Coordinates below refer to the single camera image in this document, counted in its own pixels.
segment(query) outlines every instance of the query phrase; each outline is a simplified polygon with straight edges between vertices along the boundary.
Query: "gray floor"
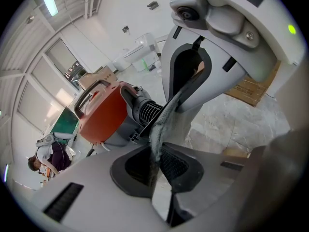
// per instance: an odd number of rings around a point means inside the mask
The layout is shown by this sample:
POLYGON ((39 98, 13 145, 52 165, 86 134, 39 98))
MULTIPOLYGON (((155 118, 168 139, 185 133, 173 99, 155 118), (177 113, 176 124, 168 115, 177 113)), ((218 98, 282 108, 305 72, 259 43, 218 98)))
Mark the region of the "gray floor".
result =
MULTIPOLYGON (((117 74, 118 81, 142 86, 160 105, 166 103, 161 72, 137 72, 133 66, 117 74)), ((191 123, 184 145, 220 154, 227 147, 250 152, 286 133, 289 125, 274 98, 264 95, 254 108, 222 94, 205 103, 191 123)))

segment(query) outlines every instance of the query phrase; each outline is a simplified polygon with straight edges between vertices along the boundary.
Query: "window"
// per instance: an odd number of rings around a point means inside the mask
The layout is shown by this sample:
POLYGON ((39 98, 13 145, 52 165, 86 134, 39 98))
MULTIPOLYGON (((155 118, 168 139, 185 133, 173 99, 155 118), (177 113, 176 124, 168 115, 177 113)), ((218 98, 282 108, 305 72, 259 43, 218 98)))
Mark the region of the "window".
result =
POLYGON ((32 75, 63 106, 69 106, 74 99, 74 92, 50 68, 44 58, 41 58, 32 75))
POLYGON ((63 41, 57 41, 46 54, 67 80, 80 90, 78 80, 87 71, 77 61, 63 41))
POLYGON ((49 104, 30 84, 27 83, 18 111, 36 128, 45 132, 62 113, 63 108, 49 104))

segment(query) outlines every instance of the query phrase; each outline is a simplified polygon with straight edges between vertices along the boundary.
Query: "vacuum cleaner handle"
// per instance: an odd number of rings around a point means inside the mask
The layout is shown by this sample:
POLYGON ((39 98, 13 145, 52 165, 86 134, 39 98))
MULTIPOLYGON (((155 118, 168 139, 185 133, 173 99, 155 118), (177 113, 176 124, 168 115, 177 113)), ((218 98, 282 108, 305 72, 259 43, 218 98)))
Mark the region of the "vacuum cleaner handle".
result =
POLYGON ((77 117, 81 119, 84 116, 84 113, 80 109, 80 105, 82 104, 83 100, 86 98, 86 96, 99 84, 103 84, 105 87, 108 87, 110 85, 109 82, 105 80, 97 80, 95 83, 93 83, 91 86, 89 86, 80 96, 76 104, 74 105, 74 112, 76 113, 77 117))

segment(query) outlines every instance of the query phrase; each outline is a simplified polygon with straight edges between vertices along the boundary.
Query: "ceiling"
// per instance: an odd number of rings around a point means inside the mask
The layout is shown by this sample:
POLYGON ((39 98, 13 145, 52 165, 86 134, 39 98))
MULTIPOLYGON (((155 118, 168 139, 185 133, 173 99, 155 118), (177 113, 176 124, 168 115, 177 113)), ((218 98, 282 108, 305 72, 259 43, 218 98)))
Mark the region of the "ceiling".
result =
POLYGON ((81 16, 87 18, 97 10, 99 0, 86 1, 55 0, 58 13, 51 17, 43 0, 25 0, 1 36, 0 158, 11 142, 15 97, 28 66, 41 48, 64 26, 81 16), (27 24, 31 15, 35 17, 27 24))

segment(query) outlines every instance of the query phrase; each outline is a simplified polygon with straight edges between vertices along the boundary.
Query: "cardboard box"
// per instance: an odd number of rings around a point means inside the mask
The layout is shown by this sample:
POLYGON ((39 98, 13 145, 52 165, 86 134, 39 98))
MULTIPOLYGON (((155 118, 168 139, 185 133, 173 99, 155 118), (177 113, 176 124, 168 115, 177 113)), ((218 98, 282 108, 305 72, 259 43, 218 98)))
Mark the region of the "cardboard box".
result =
MULTIPOLYGON (((108 66, 105 66, 101 67, 97 73, 86 73, 78 80, 78 83, 83 90, 86 90, 97 80, 105 80, 109 83, 112 83, 117 81, 117 77, 108 66)), ((93 95, 95 91, 104 90, 105 86, 103 84, 99 84, 90 92, 90 94, 93 95)))
POLYGON ((249 76, 246 76, 235 87, 225 92, 225 94, 237 98, 255 107, 267 91, 272 81, 274 80, 280 63, 280 61, 277 61, 273 71, 270 73, 266 81, 258 83, 249 76))

